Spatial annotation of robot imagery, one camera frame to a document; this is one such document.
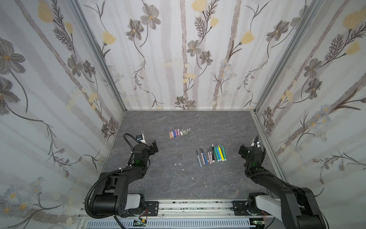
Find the yellow highlighter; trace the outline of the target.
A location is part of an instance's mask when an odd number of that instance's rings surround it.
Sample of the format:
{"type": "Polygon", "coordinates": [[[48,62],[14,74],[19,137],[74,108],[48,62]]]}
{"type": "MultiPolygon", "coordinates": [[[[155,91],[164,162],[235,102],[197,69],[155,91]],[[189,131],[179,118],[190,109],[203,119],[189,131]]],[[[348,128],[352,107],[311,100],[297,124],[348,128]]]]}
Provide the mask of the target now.
{"type": "Polygon", "coordinates": [[[222,151],[221,151],[220,146],[218,146],[217,148],[218,148],[218,153],[219,153],[219,156],[220,156],[220,160],[221,160],[221,161],[224,161],[225,159],[224,159],[224,156],[223,156],[223,153],[222,153],[222,151]]]}

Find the light blue highlighter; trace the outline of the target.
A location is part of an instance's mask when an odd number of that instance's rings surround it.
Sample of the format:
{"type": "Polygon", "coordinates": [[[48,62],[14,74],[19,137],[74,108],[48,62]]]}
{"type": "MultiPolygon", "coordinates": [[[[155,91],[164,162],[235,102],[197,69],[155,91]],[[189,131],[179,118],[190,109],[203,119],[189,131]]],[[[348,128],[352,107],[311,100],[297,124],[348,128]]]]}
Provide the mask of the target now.
{"type": "Polygon", "coordinates": [[[217,145],[215,146],[215,149],[216,149],[216,152],[217,152],[217,155],[218,155],[218,161],[221,161],[222,159],[221,159],[221,155],[220,155],[219,148],[218,148],[217,145]]]}

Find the teal green highlighter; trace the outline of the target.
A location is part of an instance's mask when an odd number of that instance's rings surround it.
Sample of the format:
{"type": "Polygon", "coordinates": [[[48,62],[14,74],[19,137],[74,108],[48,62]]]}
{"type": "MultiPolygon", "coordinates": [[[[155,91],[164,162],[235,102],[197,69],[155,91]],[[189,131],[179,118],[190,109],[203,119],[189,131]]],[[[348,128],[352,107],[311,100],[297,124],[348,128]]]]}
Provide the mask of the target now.
{"type": "Polygon", "coordinates": [[[218,161],[220,161],[220,157],[219,157],[216,146],[213,146],[213,147],[214,147],[214,153],[215,153],[215,160],[218,162],[218,161]]]}

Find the black pen white cap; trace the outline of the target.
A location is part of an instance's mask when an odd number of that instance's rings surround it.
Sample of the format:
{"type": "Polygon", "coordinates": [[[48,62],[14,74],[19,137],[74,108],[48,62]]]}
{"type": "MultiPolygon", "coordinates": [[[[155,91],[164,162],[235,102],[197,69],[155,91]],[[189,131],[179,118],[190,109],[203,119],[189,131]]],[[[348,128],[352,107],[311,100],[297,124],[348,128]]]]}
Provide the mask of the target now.
{"type": "Polygon", "coordinates": [[[215,162],[215,150],[214,150],[214,145],[211,146],[211,158],[212,158],[212,162],[215,162]]]}

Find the lilac pen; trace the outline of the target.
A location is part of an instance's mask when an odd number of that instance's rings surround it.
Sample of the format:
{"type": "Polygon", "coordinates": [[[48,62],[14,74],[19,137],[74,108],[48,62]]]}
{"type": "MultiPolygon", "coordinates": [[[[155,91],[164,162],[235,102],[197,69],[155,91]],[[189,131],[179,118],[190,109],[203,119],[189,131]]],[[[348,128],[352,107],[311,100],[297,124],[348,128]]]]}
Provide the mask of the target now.
{"type": "Polygon", "coordinates": [[[203,153],[202,148],[200,148],[200,154],[201,154],[202,163],[203,163],[203,165],[205,165],[205,157],[204,157],[204,153],[203,153]]]}

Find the purple capped pink pen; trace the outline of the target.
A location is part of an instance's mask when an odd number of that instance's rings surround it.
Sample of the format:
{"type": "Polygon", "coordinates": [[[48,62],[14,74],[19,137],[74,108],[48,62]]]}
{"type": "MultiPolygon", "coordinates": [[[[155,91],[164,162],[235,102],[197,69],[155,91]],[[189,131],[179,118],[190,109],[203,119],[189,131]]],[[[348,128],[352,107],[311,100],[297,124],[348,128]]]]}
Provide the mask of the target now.
{"type": "Polygon", "coordinates": [[[209,147],[207,147],[207,157],[208,157],[208,163],[211,164],[211,153],[209,151],[209,147]]]}

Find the dark blue pen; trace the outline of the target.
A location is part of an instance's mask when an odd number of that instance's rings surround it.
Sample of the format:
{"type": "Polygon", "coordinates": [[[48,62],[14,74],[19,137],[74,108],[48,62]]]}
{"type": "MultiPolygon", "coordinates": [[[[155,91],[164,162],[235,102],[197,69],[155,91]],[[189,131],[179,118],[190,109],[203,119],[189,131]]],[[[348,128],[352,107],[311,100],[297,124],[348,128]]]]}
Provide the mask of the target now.
{"type": "Polygon", "coordinates": [[[203,154],[203,158],[204,158],[205,164],[208,165],[208,161],[207,161],[206,156],[205,156],[205,154],[203,152],[203,149],[201,149],[201,153],[203,154]]]}

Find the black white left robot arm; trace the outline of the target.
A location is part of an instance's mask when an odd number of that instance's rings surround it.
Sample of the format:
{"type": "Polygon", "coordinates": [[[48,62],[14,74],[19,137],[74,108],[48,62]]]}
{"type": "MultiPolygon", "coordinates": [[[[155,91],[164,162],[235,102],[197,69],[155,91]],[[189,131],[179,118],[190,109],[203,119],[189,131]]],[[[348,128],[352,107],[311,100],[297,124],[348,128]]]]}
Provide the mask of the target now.
{"type": "Polygon", "coordinates": [[[132,158],[125,168],[102,173],[87,193],[84,202],[86,213],[95,219],[145,214],[144,195],[129,193],[128,188],[146,175],[150,156],[158,151],[156,141],[150,146],[141,142],[132,148],[132,158]]]}

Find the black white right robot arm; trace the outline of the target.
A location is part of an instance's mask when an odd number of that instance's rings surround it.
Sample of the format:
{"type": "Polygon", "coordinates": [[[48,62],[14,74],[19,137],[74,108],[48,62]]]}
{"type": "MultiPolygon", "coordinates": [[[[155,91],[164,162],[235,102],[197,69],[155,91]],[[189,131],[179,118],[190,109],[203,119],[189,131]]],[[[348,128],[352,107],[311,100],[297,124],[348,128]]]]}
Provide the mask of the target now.
{"type": "Polygon", "coordinates": [[[250,147],[241,145],[238,154],[245,159],[245,175],[274,194],[250,193],[246,209],[251,215],[266,212],[282,221],[286,229],[328,229],[329,223],[320,210],[315,195],[278,178],[262,166],[266,148],[256,138],[250,147]]]}

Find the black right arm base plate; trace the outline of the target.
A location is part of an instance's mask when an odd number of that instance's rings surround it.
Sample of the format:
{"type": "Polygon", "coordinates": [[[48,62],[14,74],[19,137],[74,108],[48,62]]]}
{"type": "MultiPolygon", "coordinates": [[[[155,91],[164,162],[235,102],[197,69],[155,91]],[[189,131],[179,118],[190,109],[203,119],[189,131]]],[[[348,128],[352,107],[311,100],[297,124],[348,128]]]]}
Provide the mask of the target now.
{"type": "Polygon", "coordinates": [[[235,216],[256,216],[257,213],[249,211],[247,206],[247,200],[234,200],[232,201],[232,211],[235,216]]]}

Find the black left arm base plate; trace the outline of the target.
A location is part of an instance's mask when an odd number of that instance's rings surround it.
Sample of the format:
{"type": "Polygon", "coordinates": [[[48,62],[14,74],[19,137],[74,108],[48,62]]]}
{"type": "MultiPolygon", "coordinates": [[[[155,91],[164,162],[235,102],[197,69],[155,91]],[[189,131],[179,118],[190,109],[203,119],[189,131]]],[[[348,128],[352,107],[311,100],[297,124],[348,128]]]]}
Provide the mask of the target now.
{"type": "Polygon", "coordinates": [[[140,217],[142,218],[157,217],[158,211],[159,211],[158,201],[147,201],[145,203],[145,210],[143,211],[140,217]]]}

